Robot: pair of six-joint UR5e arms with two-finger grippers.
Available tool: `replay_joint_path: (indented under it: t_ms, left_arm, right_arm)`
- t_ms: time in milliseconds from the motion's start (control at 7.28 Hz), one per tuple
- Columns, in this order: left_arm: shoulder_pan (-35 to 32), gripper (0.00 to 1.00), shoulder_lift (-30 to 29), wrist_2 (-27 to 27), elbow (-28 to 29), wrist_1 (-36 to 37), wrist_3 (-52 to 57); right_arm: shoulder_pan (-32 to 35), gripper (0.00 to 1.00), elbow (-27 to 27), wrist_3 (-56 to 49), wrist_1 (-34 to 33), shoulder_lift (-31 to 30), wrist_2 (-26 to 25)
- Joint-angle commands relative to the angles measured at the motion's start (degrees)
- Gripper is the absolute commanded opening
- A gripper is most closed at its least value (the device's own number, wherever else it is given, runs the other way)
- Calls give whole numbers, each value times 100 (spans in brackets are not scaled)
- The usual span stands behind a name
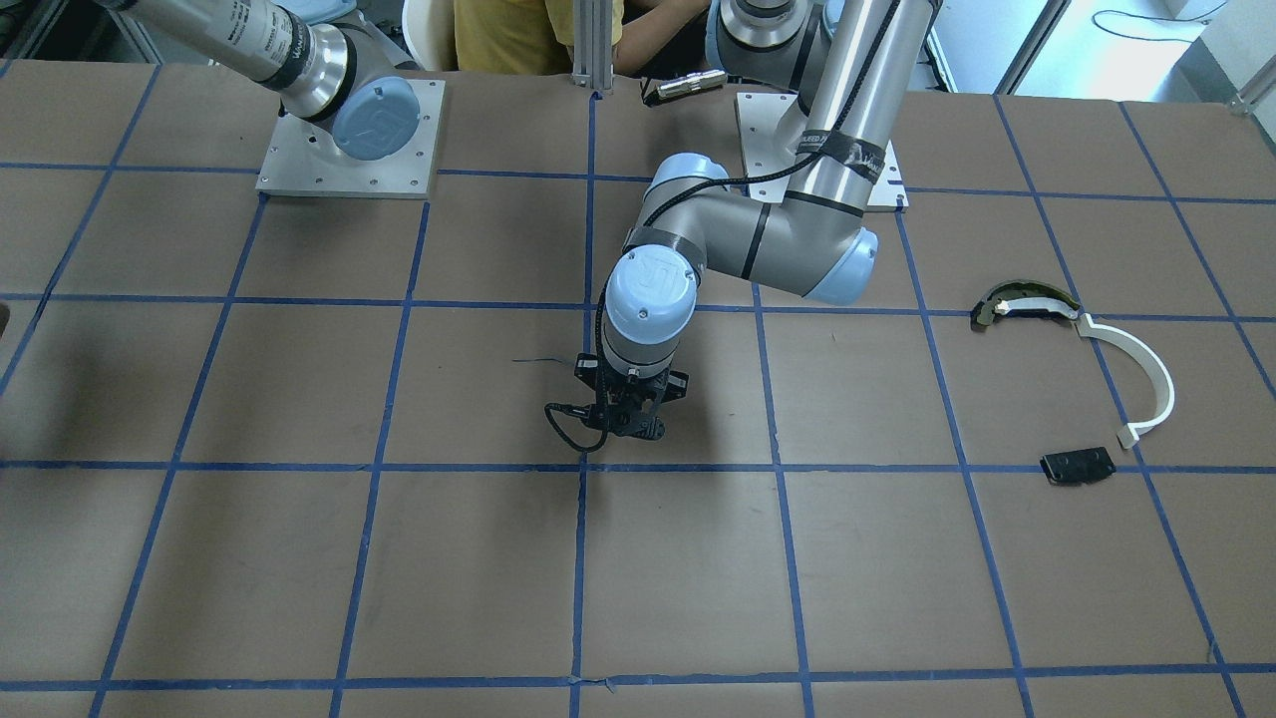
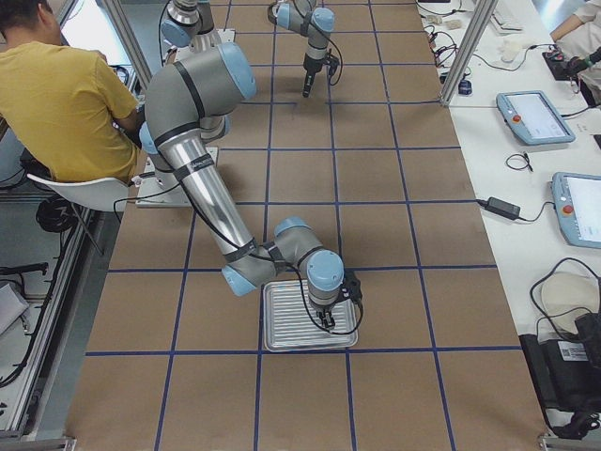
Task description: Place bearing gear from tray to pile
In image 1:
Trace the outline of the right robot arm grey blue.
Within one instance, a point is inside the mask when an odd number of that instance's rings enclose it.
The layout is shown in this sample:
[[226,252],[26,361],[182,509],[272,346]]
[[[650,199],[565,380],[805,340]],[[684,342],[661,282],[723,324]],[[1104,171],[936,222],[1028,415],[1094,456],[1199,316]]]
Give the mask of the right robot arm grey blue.
[[421,106],[410,55],[355,1],[102,1],[274,91],[292,117],[322,128],[352,159],[399,150]]

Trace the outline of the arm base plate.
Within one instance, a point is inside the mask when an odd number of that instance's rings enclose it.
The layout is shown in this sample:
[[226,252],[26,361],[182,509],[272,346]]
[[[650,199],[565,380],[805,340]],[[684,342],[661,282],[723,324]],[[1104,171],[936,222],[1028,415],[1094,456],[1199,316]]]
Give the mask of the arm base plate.
[[427,200],[447,82],[389,78],[357,91],[330,129],[278,119],[256,181],[292,198]]
[[783,200],[790,177],[780,179],[778,173],[798,163],[796,150],[815,150],[820,158],[838,158],[838,149],[842,149],[843,156],[851,159],[850,168],[874,180],[866,196],[866,210],[906,210],[910,205],[893,143],[872,147],[857,142],[856,149],[852,149],[849,138],[843,138],[827,149],[823,138],[806,131],[806,114],[798,108],[798,94],[739,92],[738,126],[743,167],[746,179],[752,179],[744,193],[753,199]]

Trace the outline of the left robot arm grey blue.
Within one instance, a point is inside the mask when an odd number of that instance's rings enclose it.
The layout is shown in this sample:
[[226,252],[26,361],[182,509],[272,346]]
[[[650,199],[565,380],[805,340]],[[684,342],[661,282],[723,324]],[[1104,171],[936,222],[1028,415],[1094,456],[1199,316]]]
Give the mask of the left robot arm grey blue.
[[863,295],[878,254],[864,214],[914,62],[939,1],[715,1],[708,61],[792,94],[773,172],[731,179],[706,156],[658,166],[600,289],[592,353],[573,372],[590,406],[547,404],[601,437],[655,441],[658,409],[686,394],[672,358],[715,270],[833,306]]

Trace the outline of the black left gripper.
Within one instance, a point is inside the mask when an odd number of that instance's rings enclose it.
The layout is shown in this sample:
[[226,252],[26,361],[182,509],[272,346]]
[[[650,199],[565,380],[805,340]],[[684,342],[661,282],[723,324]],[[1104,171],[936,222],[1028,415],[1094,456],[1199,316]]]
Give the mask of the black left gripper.
[[602,429],[618,437],[660,440],[665,436],[665,423],[658,409],[665,400],[679,400],[686,395],[686,372],[664,371],[653,377],[623,377],[611,365],[596,355],[578,355],[574,376],[595,390],[595,403],[573,409],[574,417],[588,429]]

